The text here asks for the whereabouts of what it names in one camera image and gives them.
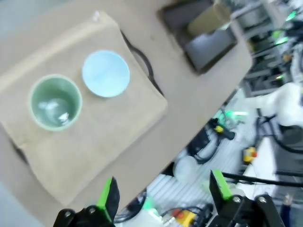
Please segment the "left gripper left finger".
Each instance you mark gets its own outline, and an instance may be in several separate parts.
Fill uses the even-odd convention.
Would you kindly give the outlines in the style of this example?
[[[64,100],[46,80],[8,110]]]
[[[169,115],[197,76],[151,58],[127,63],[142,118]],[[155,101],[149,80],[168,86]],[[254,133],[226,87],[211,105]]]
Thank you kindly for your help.
[[[120,192],[114,177],[106,180],[96,205],[76,212],[72,209],[59,211],[54,227],[113,227],[120,202]]]

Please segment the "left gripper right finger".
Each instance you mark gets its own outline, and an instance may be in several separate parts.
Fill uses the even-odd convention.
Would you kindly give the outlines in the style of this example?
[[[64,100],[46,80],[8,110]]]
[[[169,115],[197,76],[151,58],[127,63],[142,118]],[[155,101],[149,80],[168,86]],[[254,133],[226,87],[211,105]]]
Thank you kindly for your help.
[[[272,198],[261,194],[253,200],[233,195],[222,172],[212,170],[209,189],[217,214],[210,227],[283,227],[284,223]]]

